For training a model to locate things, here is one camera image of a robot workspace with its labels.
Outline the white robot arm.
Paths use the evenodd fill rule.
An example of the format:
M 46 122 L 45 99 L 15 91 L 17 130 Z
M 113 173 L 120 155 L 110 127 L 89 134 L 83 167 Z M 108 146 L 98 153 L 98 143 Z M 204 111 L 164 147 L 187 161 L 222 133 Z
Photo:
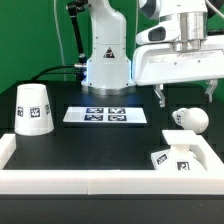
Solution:
M 207 34 L 207 0 L 137 0 L 141 12 L 159 23 L 136 35 L 138 48 L 126 56 L 126 20 L 109 0 L 88 0 L 92 55 L 83 88 L 117 95 L 135 85 L 152 85 L 160 105 L 163 86 L 206 80 L 211 95 L 224 78 L 224 34 Z

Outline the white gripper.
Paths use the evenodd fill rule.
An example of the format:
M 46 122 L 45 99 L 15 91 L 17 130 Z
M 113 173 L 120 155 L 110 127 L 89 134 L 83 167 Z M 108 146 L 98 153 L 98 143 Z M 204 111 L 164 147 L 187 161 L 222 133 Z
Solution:
M 207 80 L 205 97 L 211 102 L 216 79 L 224 78 L 224 40 L 206 40 L 190 52 L 174 52 L 170 43 L 141 46 L 133 56 L 132 77 L 139 86 L 155 85 L 160 107 L 166 105 L 162 84 L 168 83 Z

